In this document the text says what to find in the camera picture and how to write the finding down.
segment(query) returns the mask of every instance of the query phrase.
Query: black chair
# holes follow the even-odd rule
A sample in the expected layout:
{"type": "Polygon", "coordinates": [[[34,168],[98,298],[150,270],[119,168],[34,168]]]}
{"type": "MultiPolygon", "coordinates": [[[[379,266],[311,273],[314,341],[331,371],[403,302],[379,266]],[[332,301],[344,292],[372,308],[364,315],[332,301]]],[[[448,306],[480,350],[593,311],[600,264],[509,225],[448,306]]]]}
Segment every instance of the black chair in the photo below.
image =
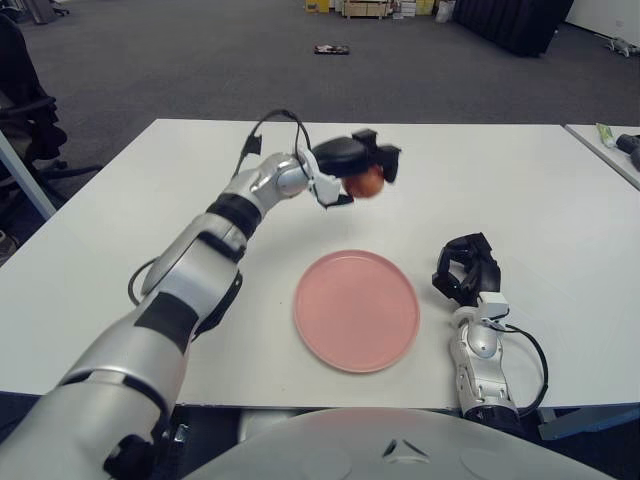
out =
{"type": "MultiPolygon", "coordinates": [[[[42,189],[55,203],[67,198],[58,192],[49,180],[75,177],[97,172],[102,167],[67,169],[67,163],[57,160],[59,147],[67,141],[63,130],[55,126],[56,99],[44,91],[31,63],[27,46],[18,26],[0,14],[0,131],[16,151],[24,165],[42,189]],[[36,160],[53,160],[44,169],[37,169],[36,160]]],[[[0,214],[0,220],[15,209],[24,199],[15,181],[9,181],[10,173],[0,164],[0,198],[18,191],[16,198],[0,214]]]]}

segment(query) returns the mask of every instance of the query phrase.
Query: white table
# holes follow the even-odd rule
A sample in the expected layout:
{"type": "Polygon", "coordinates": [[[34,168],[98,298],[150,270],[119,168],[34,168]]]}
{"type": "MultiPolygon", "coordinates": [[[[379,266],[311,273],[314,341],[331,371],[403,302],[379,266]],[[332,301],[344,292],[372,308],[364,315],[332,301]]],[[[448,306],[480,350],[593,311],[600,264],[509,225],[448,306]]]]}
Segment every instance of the white table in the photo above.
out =
{"type": "MultiPolygon", "coordinates": [[[[157,120],[0,269],[0,390],[41,394],[130,308],[131,273],[226,185],[250,122],[157,120]]],[[[309,124],[312,141],[355,124],[309,124]]],[[[640,193],[559,126],[375,125],[402,147],[395,185],[324,211],[308,195],[275,208],[241,262],[222,324],[196,341],[180,402],[254,407],[457,407],[448,353],[454,305],[432,286],[441,247],[483,231],[503,271],[510,321],[550,365],[546,406],[640,401],[640,193]],[[387,370],[342,373],[298,338],[296,284],[320,256],[379,253],[408,276],[421,329],[387,370]]],[[[269,123],[263,152],[295,129],[269,123]]],[[[527,341],[505,339],[519,405],[539,388],[527,341]]]]}
{"type": "Polygon", "coordinates": [[[20,157],[15,150],[9,144],[9,141],[0,132],[0,162],[4,164],[16,183],[20,186],[24,194],[31,201],[38,213],[42,215],[42,218],[48,220],[56,213],[56,208],[49,200],[49,197],[44,193],[40,185],[24,166],[20,157]]]}
{"type": "MultiPolygon", "coordinates": [[[[608,148],[600,140],[600,134],[595,125],[567,125],[580,142],[593,153],[611,165],[616,172],[622,175],[631,185],[640,190],[640,172],[631,163],[629,155],[617,148],[608,148]]],[[[620,135],[640,135],[640,127],[611,127],[613,137],[617,140],[620,135]]]]}

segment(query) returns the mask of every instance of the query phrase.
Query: gray carpet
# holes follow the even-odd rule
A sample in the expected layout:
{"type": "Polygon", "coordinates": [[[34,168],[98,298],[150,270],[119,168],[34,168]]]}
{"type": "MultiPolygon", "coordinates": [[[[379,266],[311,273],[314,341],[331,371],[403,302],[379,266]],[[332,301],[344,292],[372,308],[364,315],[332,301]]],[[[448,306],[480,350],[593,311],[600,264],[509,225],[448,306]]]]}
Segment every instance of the gray carpet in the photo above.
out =
{"type": "MultiPolygon", "coordinates": [[[[21,26],[72,166],[106,164],[158,117],[249,120],[276,107],[318,122],[640,123],[638,59],[569,25],[546,55],[520,58],[432,17],[347,20],[307,14],[302,0],[65,5],[68,17],[21,26]],[[313,55],[321,43],[352,54],[313,55]]],[[[86,179],[60,185],[71,194],[86,179]]]]}

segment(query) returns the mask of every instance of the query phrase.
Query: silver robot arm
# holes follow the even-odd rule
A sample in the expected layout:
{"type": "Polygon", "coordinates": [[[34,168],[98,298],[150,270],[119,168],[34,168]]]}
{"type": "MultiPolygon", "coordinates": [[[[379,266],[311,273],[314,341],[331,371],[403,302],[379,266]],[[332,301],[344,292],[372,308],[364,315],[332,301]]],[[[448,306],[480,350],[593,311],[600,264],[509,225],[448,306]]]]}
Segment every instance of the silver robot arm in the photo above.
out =
{"type": "MultiPolygon", "coordinates": [[[[318,147],[325,171],[344,161],[333,151],[344,149],[329,148],[327,156],[321,147],[340,147],[340,141],[361,147],[351,166],[359,163],[366,171],[375,161],[376,151],[354,134],[318,147]]],[[[207,212],[153,263],[139,305],[94,341],[0,445],[0,478],[150,474],[184,379],[190,343],[214,328],[233,302],[242,283],[237,263],[247,241],[273,206],[306,189],[323,206],[339,203],[339,173],[320,171],[314,154],[304,149],[298,155],[271,155],[234,176],[207,212]]]]}
{"type": "Polygon", "coordinates": [[[452,319],[455,336],[449,349],[456,366],[456,391],[467,420],[521,435],[520,418],[535,411],[547,391],[547,361],[537,340],[500,320],[509,315],[509,303],[500,293],[501,272],[482,233],[448,242],[440,253],[432,283],[446,297],[458,302],[452,319]],[[449,271],[451,262],[464,268],[459,280],[449,271]],[[518,409],[511,398],[502,370],[502,335],[521,333],[536,348],[543,369],[543,384],[536,399],[518,409]]]}

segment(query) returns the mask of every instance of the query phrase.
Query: wire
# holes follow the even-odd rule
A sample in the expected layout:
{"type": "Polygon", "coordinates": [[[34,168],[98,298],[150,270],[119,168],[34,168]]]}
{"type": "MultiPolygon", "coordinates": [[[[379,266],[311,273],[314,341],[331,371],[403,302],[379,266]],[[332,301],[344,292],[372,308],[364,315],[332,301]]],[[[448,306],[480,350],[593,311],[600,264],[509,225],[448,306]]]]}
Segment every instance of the wire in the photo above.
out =
{"type": "Polygon", "coordinates": [[[293,120],[298,124],[298,131],[296,133],[296,145],[295,145],[296,148],[294,149],[294,152],[295,152],[296,158],[298,159],[298,162],[302,166],[302,162],[300,161],[297,155],[297,146],[298,146],[297,139],[298,139],[298,134],[300,133],[300,130],[302,130],[302,133],[304,133],[304,138],[307,142],[307,148],[311,149],[311,141],[309,140],[309,133],[307,132],[307,129],[305,128],[304,124],[295,113],[290,112],[289,110],[284,110],[284,109],[272,110],[269,113],[267,113],[264,117],[262,117],[260,120],[258,120],[258,123],[256,123],[256,125],[253,127],[253,129],[249,133],[249,136],[247,137],[247,141],[245,142],[245,145],[242,148],[242,151],[240,152],[240,158],[238,159],[238,164],[236,165],[236,169],[233,171],[233,175],[231,175],[231,178],[235,177],[236,175],[238,175],[238,173],[240,173],[240,167],[242,166],[242,162],[244,161],[246,156],[249,154],[249,152],[247,152],[246,150],[247,144],[249,140],[255,136],[255,133],[258,130],[258,128],[260,128],[260,125],[262,125],[264,122],[266,122],[270,118],[277,117],[277,116],[288,118],[289,120],[293,120]]]}
{"type": "Polygon", "coordinates": [[[526,417],[527,415],[529,415],[530,413],[535,412],[538,407],[540,406],[540,404],[542,403],[542,400],[544,399],[545,394],[547,393],[547,390],[549,389],[549,366],[547,365],[547,357],[545,356],[544,352],[542,351],[542,347],[540,346],[540,344],[538,343],[538,341],[534,338],[533,335],[531,335],[528,332],[525,332],[524,330],[515,327],[513,325],[505,325],[507,328],[510,328],[511,330],[503,330],[502,328],[496,328],[492,325],[489,325],[489,328],[491,328],[492,330],[496,330],[497,332],[502,332],[502,333],[520,333],[522,335],[524,335],[525,337],[527,337],[527,339],[533,344],[533,346],[536,349],[536,352],[538,352],[538,356],[540,357],[540,363],[542,364],[542,376],[543,376],[543,380],[542,380],[542,387],[540,388],[540,391],[538,392],[538,395],[536,396],[535,400],[528,406],[524,407],[524,408],[520,408],[518,409],[518,414],[520,415],[520,418],[526,417]]]}
{"type": "Polygon", "coordinates": [[[129,299],[131,300],[131,303],[133,303],[136,306],[140,305],[140,300],[138,300],[136,298],[136,294],[133,293],[133,284],[135,283],[136,278],[138,278],[138,275],[140,275],[142,270],[147,268],[149,265],[151,265],[157,259],[158,259],[158,257],[155,257],[155,258],[152,258],[151,260],[149,260],[148,262],[143,263],[141,267],[139,267],[135,272],[133,272],[133,275],[131,275],[131,278],[129,279],[129,285],[127,285],[127,293],[129,294],[129,299]]]}

